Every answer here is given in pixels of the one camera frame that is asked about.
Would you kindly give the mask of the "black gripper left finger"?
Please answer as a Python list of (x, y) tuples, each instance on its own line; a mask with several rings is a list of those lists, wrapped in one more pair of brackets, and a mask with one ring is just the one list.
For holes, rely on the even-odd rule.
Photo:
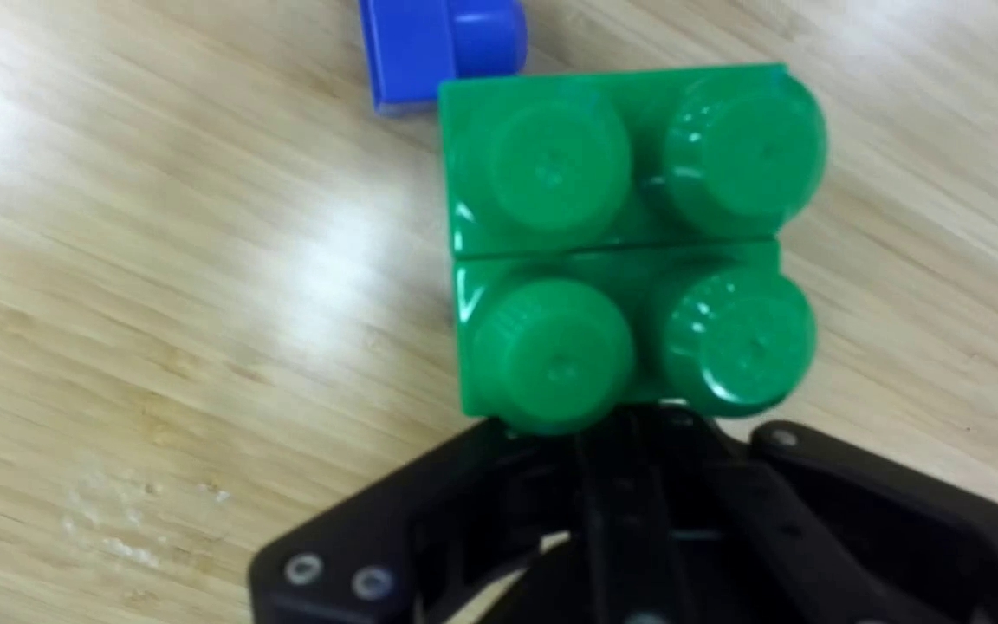
[(263, 545), (253, 624), (439, 624), (571, 531), (574, 442), (468, 426)]

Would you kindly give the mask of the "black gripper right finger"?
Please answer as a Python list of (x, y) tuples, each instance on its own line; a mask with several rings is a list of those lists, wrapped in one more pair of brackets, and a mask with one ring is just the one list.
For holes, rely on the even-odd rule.
[(727, 555), (755, 624), (998, 624), (998, 502), (799, 422), (731, 440), (643, 404), (688, 547)]

